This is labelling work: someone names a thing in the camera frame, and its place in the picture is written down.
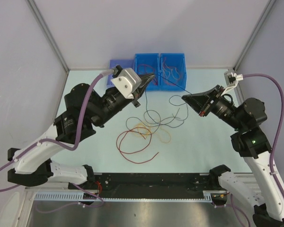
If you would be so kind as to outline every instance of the blue bin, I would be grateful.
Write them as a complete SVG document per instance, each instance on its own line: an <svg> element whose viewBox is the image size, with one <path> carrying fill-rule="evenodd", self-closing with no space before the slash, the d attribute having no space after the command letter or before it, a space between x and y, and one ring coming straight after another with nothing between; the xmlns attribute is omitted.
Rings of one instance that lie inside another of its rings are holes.
<svg viewBox="0 0 284 227"><path fill-rule="evenodd" d="M120 65L123 69L125 69L125 68L134 69L133 63L134 63L133 59L112 59L112 60L110 60L109 68L111 69L111 68L115 67L116 65ZM107 84L106 84L107 88L114 87L114 84L110 81L112 78L113 78L113 75L108 76Z"/></svg>
<svg viewBox="0 0 284 227"><path fill-rule="evenodd" d="M138 75L154 73L155 79L150 82L146 90L160 90L160 59L158 53L137 53L134 60L134 71Z"/></svg>
<svg viewBox="0 0 284 227"><path fill-rule="evenodd" d="M160 71L161 91L184 91L187 75L183 53L162 53Z"/></svg>

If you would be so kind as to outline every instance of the gray wall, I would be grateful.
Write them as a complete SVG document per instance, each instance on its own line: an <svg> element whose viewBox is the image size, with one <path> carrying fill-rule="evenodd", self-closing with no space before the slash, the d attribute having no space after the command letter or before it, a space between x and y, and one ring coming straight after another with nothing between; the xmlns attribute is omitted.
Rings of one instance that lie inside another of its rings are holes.
<svg viewBox="0 0 284 227"><path fill-rule="evenodd" d="M0 1L0 167L51 124L66 73L24 0ZM0 174L0 188L7 171ZM0 211L14 191L0 193Z"/></svg>
<svg viewBox="0 0 284 227"><path fill-rule="evenodd" d="M284 91L284 0L277 1L267 22L239 68L239 73L265 73L273 76ZM261 127L273 143L280 117L280 95L268 79L248 78L241 82L244 98L265 102L268 120ZM284 180L284 122L276 147L275 162Z"/></svg>

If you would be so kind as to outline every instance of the white wall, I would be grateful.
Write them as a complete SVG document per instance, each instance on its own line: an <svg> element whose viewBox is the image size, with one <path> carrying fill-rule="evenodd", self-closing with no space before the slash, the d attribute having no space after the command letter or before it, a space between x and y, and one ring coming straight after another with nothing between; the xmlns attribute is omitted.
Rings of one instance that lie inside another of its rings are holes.
<svg viewBox="0 0 284 227"><path fill-rule="evenodd" d="M0 1L0 167L51 124L65 78L26 2ZM3 171L0 188L10 185ZM12 193L0 193L0 211Z"/></svg>
<svg viewBox="0 0 284 227"><path fill-rule="evenodd" d="M284 0L277 1L263 25L239 73L266 73L273 76L284 91ZM248 78L242 83L244 98L256 97L265 102L268 120L261 126L273 143L280 117L280 95L268 79ZM284 180L284 122L276 147L275 162Z"/></svg>
<svg viewBox="0 0 284 227"><path fill-rule="evenodd" d="M140 52L183 52L188 67L231 68L268 0L36 0L70 69Z"/></svg>

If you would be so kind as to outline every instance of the table surface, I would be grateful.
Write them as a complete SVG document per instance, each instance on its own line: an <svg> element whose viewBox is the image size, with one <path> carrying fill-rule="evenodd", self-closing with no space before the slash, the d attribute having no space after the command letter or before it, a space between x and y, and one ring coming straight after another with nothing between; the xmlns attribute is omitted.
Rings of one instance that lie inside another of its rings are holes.
<svg viewBox="0 0 284 227"><path fill-rule="evenodd" d="M224 72L226 70L187 70L186 89L191 93L207 91L216 85L226 86ZM98 70L74 70L70 71L63 96L79 83L90 84L100 73ZM102 96L106 90L107 79L98 82L95 90ZM149 91L147 92L148 109L156 110L162 118L176 114L180 108L178 117L185 118L186 106L172 106L169 98L172 95L184 95L183 92ZM235 105L238 105L234 92ZM208 171L221 164L227 165L233 172L250 173L251 170L244 160L235 152L231 145L230 136L235 133L232 127L224 123L213 114L200 117L194 110L188 107L188 118L178 128L162 126L152 137L150 145L142 152L127 155L135 162L143 162L152 158L157 152L159 154L150 162L144 164L133 164L125 160L116 148L116 138L126 130L125 121L131 116L143 119L145 112L145 94L139 99L141 106L135 108L129 104L121 112L115 115L105 124L104 128L94 127L95 135L89 137L79 144L76 151L64 150L53 157L53 160L68 165L88 164L96 173L208 173ZM172 99L175 104L183 101L179 97ZM58 114L66 110L64 98L60 103ZM137 120L129 121L130 127L135 126ZM122 150L133 152L143 148L149 141L129 133L122 143Z"/></svg>

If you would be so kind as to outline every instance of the robotic arm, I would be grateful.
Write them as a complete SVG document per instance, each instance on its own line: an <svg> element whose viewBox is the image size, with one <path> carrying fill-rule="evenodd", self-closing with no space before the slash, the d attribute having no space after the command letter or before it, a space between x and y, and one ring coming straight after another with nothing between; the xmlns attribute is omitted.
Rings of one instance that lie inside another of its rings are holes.
<svg viewBox="0 0 284 227"><path fill-rule="evenodd" d="M234 128L236 133L231 135L232 146L250 167L263 197L240 182L225 165L212 169L210 174L215 176L219 186L234 194L245 207L254 211L253 220L257 227L284 227L284 196L281 192L281 189L284 190L284 183L274 160L274 172L271 171L271 146L259 127L267 119L264 103L256 98L248 98L235 107L227 92L234 89L238 81L243 80L243 76L226 72L225 78L228 82L226 89L217 85L203 93L184 95L182 99L201 117L211 112ZM277 175L280 185L273 175Z"/></svg>
<svg viewBox="0 0 284 227"><path fill-rule="evenodd" d="M92 90L83 119L80 110L90 87L88 84L78 84L64 97L66 111L54 120L41 137L26 148L8 150L8 160L14 161L13 168L8 171L9 182L31 187L47 181L59 181L85 188L95 181L92 167L61 165L50 158L71 144L76 146L77 126L80 121L81 142L96 133L93 125L103 128L109 119L130 103L138 107L138 99L154 78L153 73L139 77L134 70L122 69L120 66L109 70L107 74L110 73L114 73L112 82L115 87L107 89L102 97Z"/></svg>

